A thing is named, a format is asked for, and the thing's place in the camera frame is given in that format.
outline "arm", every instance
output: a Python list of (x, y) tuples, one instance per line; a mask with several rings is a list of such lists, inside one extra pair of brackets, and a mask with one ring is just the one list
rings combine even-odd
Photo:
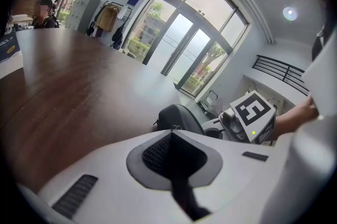
[(312, 97), (309, 96), (305, 102), (276, 118), (275, 127), (269, 135), (268, 140), (277, 140), (282, 134), (293, 133), (303, 123), (313, 120), (317, 116), (317, 108), (315, 107)]

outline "floor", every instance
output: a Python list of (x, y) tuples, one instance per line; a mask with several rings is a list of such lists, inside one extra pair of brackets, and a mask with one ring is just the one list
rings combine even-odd
[(192, 112), (192, 114), (196, 117), (200, 124), (203, 124), (213, 119), (213, 117), (209, 118), (205, 115), (204, 110), (194, 101), (194, 99), (191, 99), (180, 91), (178, 91), (178, 96), (181, 104)]

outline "shrub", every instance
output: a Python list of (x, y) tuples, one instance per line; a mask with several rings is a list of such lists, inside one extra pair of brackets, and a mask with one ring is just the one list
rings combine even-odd
[(67, 17), (69, 15), (70, 12), (68, 11), (60, 11), (60, 14), (58, 15), (58, 20), (59, 21), (66, 21), (67, 20)]
[(136, 59), (140, 62), (143, 61), (147, 51), (149, 50), (149, 44), (143, 44), (139, 41), (137, 37), (131, 39), (128, 43), (127, 49), (135, 55)]
[(189, 92), (193, 92), (194, 89), (197, 88), (197, 86), (200, 84), (201, 82), (198, 81), (196, 78), (194, 78), (193, 76), (190, 76), (185, 84), (184, 84), (184, 88), (189, 91)]

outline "ceiling light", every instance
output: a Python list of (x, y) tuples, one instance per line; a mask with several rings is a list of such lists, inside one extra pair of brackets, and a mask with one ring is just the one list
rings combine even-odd
[(288, 19), (290, 21), (295, 20), (298, 16), (296, 10), (292, 7), (286, 7), (283, 10), (283, 15), (286, 19)]

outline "ceiling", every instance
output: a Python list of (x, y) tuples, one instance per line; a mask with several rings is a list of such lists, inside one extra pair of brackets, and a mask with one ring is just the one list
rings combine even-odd
[[(324, 23), (324, 8), (317, 0), (254, 0), (274, 38), (290, 39), (312, 46)], [(285, 7), (298, 13), (294, 21), (283, 16)]]

